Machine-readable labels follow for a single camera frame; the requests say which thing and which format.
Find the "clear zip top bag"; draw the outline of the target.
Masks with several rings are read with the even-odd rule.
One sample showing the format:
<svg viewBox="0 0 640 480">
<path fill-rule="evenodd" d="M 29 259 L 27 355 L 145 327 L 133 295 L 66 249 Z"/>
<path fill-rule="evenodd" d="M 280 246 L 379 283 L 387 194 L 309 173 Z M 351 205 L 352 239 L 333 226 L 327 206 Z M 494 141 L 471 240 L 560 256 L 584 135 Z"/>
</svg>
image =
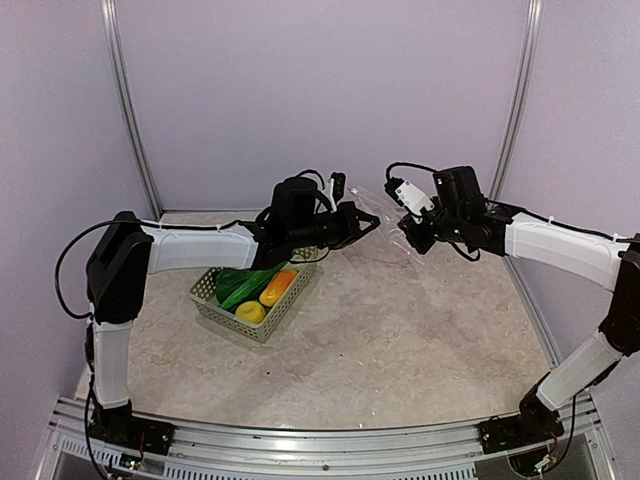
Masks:
<svg viewBox="0 0 640 480">
<path fill-rule="evenodd" d="M 359 209 L 380 220 L 380 225 L 356 244 L 360 253 L 385 263 L 424 264 L 397 226 L 402 218 L 399 207 L 360 186 L 349 187 L 348 191 Z"/>
</svg>

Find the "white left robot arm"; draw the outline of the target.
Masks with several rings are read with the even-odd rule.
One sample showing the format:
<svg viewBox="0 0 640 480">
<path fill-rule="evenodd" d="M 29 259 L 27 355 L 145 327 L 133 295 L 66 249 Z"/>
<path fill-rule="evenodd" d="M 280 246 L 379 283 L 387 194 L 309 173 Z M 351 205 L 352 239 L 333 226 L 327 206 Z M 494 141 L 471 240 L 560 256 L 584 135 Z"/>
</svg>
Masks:
<svg viewBox="0 0 640 480">
<path fill-rule="evenodd" d="M 92 308 L 92 390 L 104 409 L 99 424 L 121 445 L 140 434 L 129 405 L 130 330 L 143 305 L 148 275 L 169 270 L 222 267 L 263 271 L 306 247 L 339 250 L 380 224 L 354 202 L 333 203 L 317 183 L 293 176 L 278 183 L 270 206 L 252 221 L 222 226 L 160 225 L 120 212 L 110 223 L 87 265 Z"/>
</svg>

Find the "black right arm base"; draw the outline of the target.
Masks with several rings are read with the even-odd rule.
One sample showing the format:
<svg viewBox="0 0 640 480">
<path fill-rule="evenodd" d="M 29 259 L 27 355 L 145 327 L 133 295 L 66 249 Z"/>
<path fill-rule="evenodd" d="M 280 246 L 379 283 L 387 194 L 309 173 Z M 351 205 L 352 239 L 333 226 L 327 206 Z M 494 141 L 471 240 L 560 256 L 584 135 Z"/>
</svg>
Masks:
<svg viewBox="0 0 640 480">
<path fill-rule="evenodd" d="M 519 403 L 517 414 L 491 417 L 477 425 L 484 454 L 533 445 L 564 434 L 557 409 L 548 409 L 530 390 Z"/>
</svg>

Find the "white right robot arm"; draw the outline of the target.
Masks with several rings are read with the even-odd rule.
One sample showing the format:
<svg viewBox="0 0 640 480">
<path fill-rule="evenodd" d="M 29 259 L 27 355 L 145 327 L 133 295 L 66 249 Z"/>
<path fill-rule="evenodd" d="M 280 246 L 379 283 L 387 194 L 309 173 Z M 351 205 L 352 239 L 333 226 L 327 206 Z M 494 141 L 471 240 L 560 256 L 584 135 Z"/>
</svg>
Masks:
<svg viewBox="0 0 640 480">
<path fill-rule="evenodd" d="M 474 169 L 431 169 L 435 191 L 386 176 L 387 193 L 406 212 L 399 227 L 420 254 L 435 243 L 468 261 L 487 253 L 531 263 L 591 287 L 609 301 L 599 324 L 521 400 L 511 433 L 535 442 L 558 410 L 639 352 L 639 239 L 562 223 L 525 207 L 488 198 Z"/>
</svg>

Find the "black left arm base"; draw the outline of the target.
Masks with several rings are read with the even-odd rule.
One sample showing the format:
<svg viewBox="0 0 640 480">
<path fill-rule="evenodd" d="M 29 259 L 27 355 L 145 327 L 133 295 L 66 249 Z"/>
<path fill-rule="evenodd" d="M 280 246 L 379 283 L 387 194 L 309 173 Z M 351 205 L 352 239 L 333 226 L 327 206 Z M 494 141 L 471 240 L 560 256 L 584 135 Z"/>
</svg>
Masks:
<svg viewBox="0 0 640 480">
<path fill-rule="evenodd" d="M 130 402 L 113 409 L 96 406 L 88 427 L 90 438 L 162 456 L 169 453 L 174 432 L 175 426 L 171 423 L 134 415 Z"/>
</svg>

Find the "beige perforated plastic basket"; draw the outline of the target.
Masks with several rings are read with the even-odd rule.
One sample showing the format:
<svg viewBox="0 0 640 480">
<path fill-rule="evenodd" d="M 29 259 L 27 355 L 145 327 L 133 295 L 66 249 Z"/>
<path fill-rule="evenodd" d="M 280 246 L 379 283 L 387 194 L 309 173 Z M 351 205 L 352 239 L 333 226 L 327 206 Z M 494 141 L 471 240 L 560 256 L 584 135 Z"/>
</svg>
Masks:
<svg viewBox="0 0 640 480">
<path fill-rule="evenodd" d="M 191 287 L 189 296 L 200 315 L 207 320 L 258 343 L 265 343 L 311 280 L 320 259 L 318 249 L 305 247 L 296 250 L 290 262 L 281 263 L 270 270 L 211 268 Z M 259 301 L 260 294 L 272 277 L 286 269 L 296 270 L 297 276 L 273 307 L 264 306 L 267 315 L 262 323 L 254 325 L 235 316 L 240 304 Z"/>
</svg>

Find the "yellow lemon toy front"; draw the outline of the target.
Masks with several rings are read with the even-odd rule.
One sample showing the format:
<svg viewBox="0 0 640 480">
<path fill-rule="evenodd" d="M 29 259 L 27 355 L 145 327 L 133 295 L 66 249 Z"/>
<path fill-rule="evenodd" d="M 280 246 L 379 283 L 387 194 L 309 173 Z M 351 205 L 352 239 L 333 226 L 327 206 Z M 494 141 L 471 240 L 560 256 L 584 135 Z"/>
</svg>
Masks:
<svg viewBox="0 0 640 480">
<path fill-rule="evenodd" d="M 235 311 L 235 316 L 258 325 L 262 323 L 267 315 L 266 308 L 259 301 L 247 301 L 240 304 Z"/>
</svg>

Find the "right aluminium frame post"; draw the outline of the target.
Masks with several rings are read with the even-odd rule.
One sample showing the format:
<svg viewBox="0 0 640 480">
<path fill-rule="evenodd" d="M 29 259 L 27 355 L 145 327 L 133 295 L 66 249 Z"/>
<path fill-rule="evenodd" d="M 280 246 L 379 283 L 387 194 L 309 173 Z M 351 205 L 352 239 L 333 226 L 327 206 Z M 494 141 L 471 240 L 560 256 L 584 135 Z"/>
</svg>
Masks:
<svg viewBox="0 0 640 480">
<path fill-rule="evenodd" d="M 527 4 L 527 17 L 514 92 L 489 191 L 489 198 L 492 200 L 500 199 L 507 182 L 509 167 L 513 160 L 514 149 L 524 115 L 531 76 L 534 69 L 543 4 L 544 2 L 542 0 L 530 0 Z"/>
</svg>

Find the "aluminium frame post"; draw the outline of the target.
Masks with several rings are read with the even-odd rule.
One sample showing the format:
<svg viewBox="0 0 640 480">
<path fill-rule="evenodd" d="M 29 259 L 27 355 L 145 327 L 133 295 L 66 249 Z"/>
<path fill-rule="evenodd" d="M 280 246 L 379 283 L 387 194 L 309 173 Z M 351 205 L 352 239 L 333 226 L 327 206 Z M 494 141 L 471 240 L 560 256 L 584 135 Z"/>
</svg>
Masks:
<svg viewBox="0 0 640 480">
<path fill-rule="evenodd" d="M 513 160 L 514 149 L 524 115 L 531 76 L 534 69 L 543 4 L 544 2 L 542 0 L 530 0 L 527 4 L 527 17 L 514 92 L 489 191 L 489 198 L 492 200 L 500 199 L 507 182 L 509 167 Z"/>
<path fill-rule="evenodd" d="M 164 214 L 164 209 L 145 151 L 129 85 L 123 43 L 119 29 L 117 2 L 114 0 L 102 0 L 100 2 L 100 8 L 116 92 L 126 133 L 131 145 L 134 163 L 140 176 L 143 193 L 151 214 L 154 219 L 159 219 Z"/>
</svg>

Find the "front aluminium rail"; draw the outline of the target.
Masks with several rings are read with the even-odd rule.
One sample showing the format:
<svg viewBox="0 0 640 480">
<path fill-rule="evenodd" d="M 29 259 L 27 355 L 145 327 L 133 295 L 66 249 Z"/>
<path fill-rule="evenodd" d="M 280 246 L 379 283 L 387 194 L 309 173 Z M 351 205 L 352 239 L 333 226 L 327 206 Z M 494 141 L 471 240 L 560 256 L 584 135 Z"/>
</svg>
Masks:
<svg viewBox="0 0 640 480">
<path fill-rule="evenodd" d="M 575 431 L 564 461 L 543 479 L 621 479 L 595 404 L 578 397 Z M 96 474 L 88 456 L 84 402 L 57 400 L 28 479 L 54 479 L 68 457 L 87 462 L 81 478 Z M 481 420 L 431 426 L 357 430 L 250 428 L 134 415 L 174 426 L 166 455 L 145 451 L 141 470 L 122 472 L 122 456 L 138 452 L 94 441 L 93 452 L 106 466 L 113 463 L 131 479 L 522 479 L 508 457 L 526 452 L 484 454 Z"/>
</svg>

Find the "left aluminium frame post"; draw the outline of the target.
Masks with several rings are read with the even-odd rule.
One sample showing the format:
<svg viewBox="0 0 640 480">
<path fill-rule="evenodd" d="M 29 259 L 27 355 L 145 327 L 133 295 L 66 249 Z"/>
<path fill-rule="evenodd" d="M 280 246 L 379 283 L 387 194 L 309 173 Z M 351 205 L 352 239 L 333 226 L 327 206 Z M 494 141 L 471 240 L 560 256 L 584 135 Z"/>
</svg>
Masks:
<svg viewBox="0 0 640 480">
<path fill-rule="evenodd" d="M 134 163 L 140 176 L 143 193 L 151 214 L 154 219 L 159 219 L 164 214 L 164 209 L 145 151 L 129 85 L 123 43 L 119 29 L 117 2 L 114 0 L 102 0 L 100 2 L 100 8 L 116 92 L 126 133 L 131 145 Z"/>
</svg>

